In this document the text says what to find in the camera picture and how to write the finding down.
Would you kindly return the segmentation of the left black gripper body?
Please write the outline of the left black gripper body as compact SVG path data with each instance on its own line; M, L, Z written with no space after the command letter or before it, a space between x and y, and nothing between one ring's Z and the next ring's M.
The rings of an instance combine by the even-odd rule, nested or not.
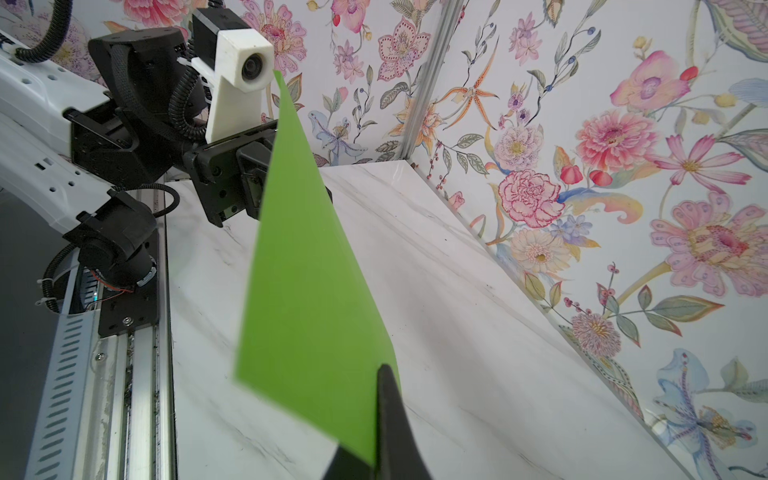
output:
M240 212L260 216L278 122L199 146L183 155L207 220L216 227Z

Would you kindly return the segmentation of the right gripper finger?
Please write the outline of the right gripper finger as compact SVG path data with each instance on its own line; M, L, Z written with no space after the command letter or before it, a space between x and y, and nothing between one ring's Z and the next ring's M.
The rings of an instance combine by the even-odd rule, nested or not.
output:
M405 404L390 365L377 372L376 459L373 466L339 446L325 480L430 480L431 474L418 450Z

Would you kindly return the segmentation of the green square paper sheet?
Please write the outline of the green square paper sheet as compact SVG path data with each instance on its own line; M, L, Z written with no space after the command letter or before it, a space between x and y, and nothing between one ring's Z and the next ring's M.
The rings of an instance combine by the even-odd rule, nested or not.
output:
M396 356L287 90L259 216L237 380L377 456L377 373Z

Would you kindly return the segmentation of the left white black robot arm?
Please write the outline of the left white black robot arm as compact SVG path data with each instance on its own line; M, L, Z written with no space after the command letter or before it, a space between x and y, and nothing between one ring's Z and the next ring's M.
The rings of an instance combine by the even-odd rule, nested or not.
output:
M90 41L104 77L85 80L37 48L1 50L1 184L24 200L109 287L151 281L159 216L133 197L170 169L192 180L207 220L258 218L277 134L259 119L274 47L239 22L195 19Z

